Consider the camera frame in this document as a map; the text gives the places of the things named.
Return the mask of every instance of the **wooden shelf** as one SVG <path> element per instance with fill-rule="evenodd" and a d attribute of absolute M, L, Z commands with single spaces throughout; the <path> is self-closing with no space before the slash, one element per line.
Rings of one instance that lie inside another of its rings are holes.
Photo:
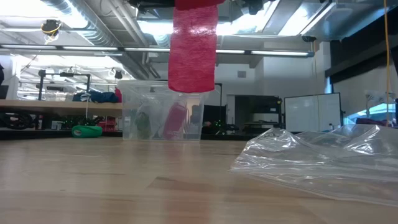
<path fill-rule="evenodd" d="M 64 115 L 86 114 L 86 102 L 0 100 L 0 108 Z M 98 116 L 121 116 L 121 103 L 88 103 L 88 112 Z"/>

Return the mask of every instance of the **wooden table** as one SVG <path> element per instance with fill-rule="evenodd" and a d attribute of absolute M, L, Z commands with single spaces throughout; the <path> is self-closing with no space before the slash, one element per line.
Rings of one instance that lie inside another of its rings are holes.
<path fill-rule="evenodd" d="M 58 115 L 84 115 L 85 102 L 0 100 L 0 108 L 52 113 Z M 88 103 L 88 112 L 98 116 L 121 116 L 121 103 Z"/>
<path fill-rule="evenodd" d="M 338 201 L 228 172 L 244 142 L 3 141 L 0 223 L 397 223 L 398 208 Z"/>

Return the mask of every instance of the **whiteboard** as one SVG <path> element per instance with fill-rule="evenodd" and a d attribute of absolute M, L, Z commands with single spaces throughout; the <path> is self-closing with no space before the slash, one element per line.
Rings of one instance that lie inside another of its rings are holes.
<path fill-rule="evenodd" d="M 290 132 L 324 131 L 330 124 L 341 125 L 340 94 L 285 98 L 285 122 Z"/>

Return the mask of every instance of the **ceiling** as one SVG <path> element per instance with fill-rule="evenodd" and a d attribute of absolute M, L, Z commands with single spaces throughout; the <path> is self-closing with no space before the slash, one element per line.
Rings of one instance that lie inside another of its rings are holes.
<path fill-rule="evenodd" d="M 95 24 L 92 25 L 105 29 L 105 32 L 116 40 L 116 45 L 130 47 L 143 45 L 168 47 L 170 45 L 173 9 L 156 9 L 143 14 L 122 0 L 65 0 L 72 2 L 71 5 L 78 6 L 77 10 L 72 11 L 73 16 L 67 17 L 62 14 L 62 11 L 46 6 L 43 3 L 45 1 L 13 0 L 3 5 L 0 8 L 0 44 L 44 44 L 45 37 L 40 30 L 41 24 L 46 19 L 60 19 L 63 22 L 62 31 L 58 39 L 50 43 L 51 45 L 93 45 L 83 31 L 75 29 L 84 28 L 87 25 L 85 19 L 88 16 L 76 16 L 79 7 L 84 7 L 94 17 Z M 124 14 L 120 8 L 113 11 L 109 1 L 121 1 L 127 14 Z M 220 4 L 218 6 L 217 48 L 310 51 L 312 46 L 302 40 L 301 31 L 308 29 L 303 34 L 315 36 L 318 39 L 317 42 L 343 39 L 384 14 L 381 0 L 338 0 L 331 3 L 328 1 L 320 3 L 319 0 L 264 2 L 266 2 L 264 9 L 257 15 L 249 15 L 242 5 L 242 0 L 227 0 Z M 388 2 L 388 10 L 398 4 L 397 1 Z M 137 25 L 137 29 L 133 28 L 129 20 Z M 31 68 L 26 69 L 22 74 L 22 79 L 27 81 L 38 79 L 38 68 L 57 71 L 74 67 L 76 72 L 91 72 L 93 82 L 96 83 L 114 83 L 114 78 L 109 72 L 112 68 L 124 71 L 124 79 L 136 77 L 126 68 L 128 66 L 126 63 L 120 63 L 122 60 L 118 60 L 118 57 L 108 57 L 98 53 L 57 52 L 57 55 L 50 56 L 53 53 L 46 51 L 0 50 L 0 54 L 9 53 L 21 55 L 21 58 L 24 58 L 21 60 L 22 67 L 39 54 L 34 58 Z M 169 54 L 136 53 L 128 56 L 144 65 L 165 63 L 169 59 Z M 259 56 L 218 55 L 217 64 L 245 63 L 255 67 L 260 59 Z M 101 91 L 108 90 L 107 86 L 98 88 Z"/>

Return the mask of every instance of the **red object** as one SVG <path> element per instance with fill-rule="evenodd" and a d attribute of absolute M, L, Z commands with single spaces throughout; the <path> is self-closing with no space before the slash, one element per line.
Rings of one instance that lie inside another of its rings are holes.
<path fill-rule="evenodd" d="M 166 140 L 178 140 L 180 139 L 181 129 L 183 128 L 183 122 L 187 117 L 187 109 L 175 103 L 169 111 L 166 123 L 163 129 L 163 138 Z"/>
<path fill-rule="evenodd" d="M 122 102 L 122 92 L 118 88 L 115 89 L 114 94 L 119 98 L 118 103 Z"/>
<path fill-rule="evenodd" d="M 177 0 L 171 37 L 169 88 L 184 93 L 215 89 L 218 3 Z"/>

